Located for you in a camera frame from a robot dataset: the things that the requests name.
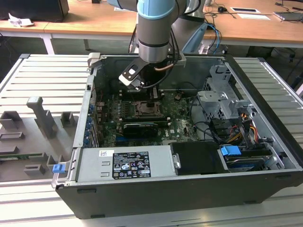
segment desk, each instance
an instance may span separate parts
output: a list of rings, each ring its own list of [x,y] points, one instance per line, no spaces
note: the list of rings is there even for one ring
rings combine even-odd
[[[8,21],[0,21],[0,32],[5,36],[40,37],[43,39],[47,52],[54,54],[52,38],[97,39],[97,40],[129,40],[133,32],[136,13],[114,11],[114,7],[106,2],[92,4],[90,0],[69,0],[70,11],[63,23],[35,22],[33,27],[17,28]],[[276,6],[275,0],[217,0],[230,7],[256,8],[262,14],[272,14],[273,11],[285,11]],[[285,6],[301,7],[302,3],[284,1]],[[268,16],[270,20],[241,19],[234,14],[218,15],[215,24],[222,33],[221,44],[254,45],[275,47],[303,48],[303,24],[280,22],[275,15]],[[205,40],[213,40],[214,32],[207,31]]]
[[[286,9],[275,5],[280,0],[216,0],[217,4],[224,4],[230,13],[234,13],[230,7],[253,8],[260,14],[273,14],[273,12],[286,12]],[[284,6],[302,8],[299,2],[284,1]],[[217,13],[218,6],[205,7],[204,12],[215,11],[217,17],[214,19],[216,28],[222,33],[222,44],[247,45],[247,46],[272,46],[272,47],[303,47],[303,24],[300,22],[281,22],[276,15],[267,16],[270,20],[242,19],[237,14]],[[206,16],[209,23],[213,20]],[[213,31],[207,31],[205,39],[213,39]]]

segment barcode sticker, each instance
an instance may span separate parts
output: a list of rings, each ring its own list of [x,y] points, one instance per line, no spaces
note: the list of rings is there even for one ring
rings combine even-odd
[[[99,157],[112,157],[115,150],[100,150]]]

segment floor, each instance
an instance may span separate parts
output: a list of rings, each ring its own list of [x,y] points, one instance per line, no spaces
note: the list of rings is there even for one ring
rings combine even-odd
[[[88,54],[90,52],[101,53],[127,53],[128,41],[106,41],[106,40],[89,40],[90,51],[84,49],[83,40],[77,39],[54,39],[53,46],[57,54]],[[245,57],[248,46],[227,46],[228,53],[235,57]],[[299,59],[303,56],[303,49],[293,49],[295,58],[293,62],[289,61],[289,54],[292,50],[286,48],[275,48],[271,56],[266,60],[271,67],[282,77],[287,78],[292,68],[296,65]],[[18,59],[21,53],[46,54],[46,49],[42,39],[40,38],[23,38],[12,37],[8,38],[8,42],[1,42],[0,46],[0,80],[2,80],[14,62]],[[303,72],[303,61],[293,71],[291,77],[287,81],[291,84],[295,77]]]

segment blue clip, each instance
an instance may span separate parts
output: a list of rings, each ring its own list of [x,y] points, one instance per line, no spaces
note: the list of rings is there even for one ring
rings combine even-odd
[[[53,166],[54,174],[64,174],[65,173],[65,164],[56,164]]]
[[[241,155],[241,151],[238,146],[223,146],[221,148],[223,156],[225,155]]]

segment warning label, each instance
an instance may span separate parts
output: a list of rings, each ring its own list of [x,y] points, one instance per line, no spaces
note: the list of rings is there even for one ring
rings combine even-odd
[[[151,177],[148,152],[113,154],[113,178],[128,179]]]

